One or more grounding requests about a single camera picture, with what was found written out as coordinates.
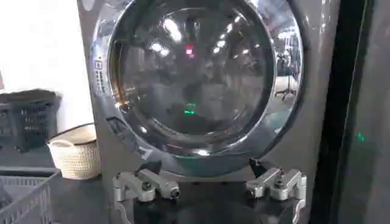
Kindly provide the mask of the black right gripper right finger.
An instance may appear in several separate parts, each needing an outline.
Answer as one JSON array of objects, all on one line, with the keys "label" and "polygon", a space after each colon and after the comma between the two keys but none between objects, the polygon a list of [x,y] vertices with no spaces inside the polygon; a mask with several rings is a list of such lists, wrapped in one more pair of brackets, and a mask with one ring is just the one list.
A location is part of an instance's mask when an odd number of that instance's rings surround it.
[{"label": "black right gripper right finger", "polygon": [[261,198],[268,191],[271,198],[285,201],[290,197],[306,200],[307,176],[297,169],[285,172],[280,167],[259,159],[250,158],[249,166],[255,179],[245,182],[245,188],[251,198]]}]

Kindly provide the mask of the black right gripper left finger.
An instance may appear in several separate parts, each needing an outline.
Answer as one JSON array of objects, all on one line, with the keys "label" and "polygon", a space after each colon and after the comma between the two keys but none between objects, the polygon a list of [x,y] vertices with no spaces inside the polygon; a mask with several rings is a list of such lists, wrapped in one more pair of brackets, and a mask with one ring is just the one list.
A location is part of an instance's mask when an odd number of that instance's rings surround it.
[{"label": "black right gripper left finger", "polygon": [[167,200],[180,197],[179,184],[160,175],[161,161],[142,164],[134,172],[118,172],[113,177],[113,199],[117,202],[136,198],[140,202],[150,202],[156,192]]}]

